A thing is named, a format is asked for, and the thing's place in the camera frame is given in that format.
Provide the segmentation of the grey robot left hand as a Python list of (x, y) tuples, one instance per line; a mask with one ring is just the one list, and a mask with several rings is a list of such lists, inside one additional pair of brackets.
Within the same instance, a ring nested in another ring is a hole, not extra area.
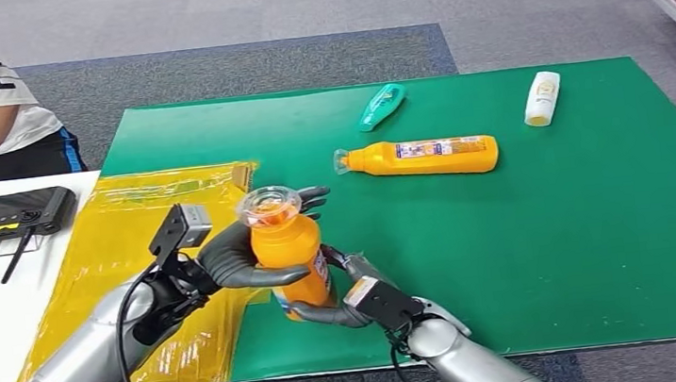
[(225, 289), (280, 287), (309, 274), (304, 264), (279, 269), (258, 267), (251, 234), (248, 225), (235, 221), (200, 250), (196, 260), (215, 284)]

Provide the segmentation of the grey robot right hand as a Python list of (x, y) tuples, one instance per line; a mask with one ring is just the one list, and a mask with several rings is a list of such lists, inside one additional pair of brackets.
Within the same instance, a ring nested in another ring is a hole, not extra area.
[[(334, 265), (358, 282), (362, 276), (370, 276), (374, 279), (387, 281), (372, 263), (361, 254), (344, 254), (337, 248), (327, 244), (321, 245), (322, 254), (326, 262)], [(293, 302), (289, 308), (301, 320), (320, 324), (334, 324), (350, 328), (361, 328), (371, 323), (371, 318), (359, 313), (353, 307), (341, 304), (334, 307), (318, 307), (306, 302)]]

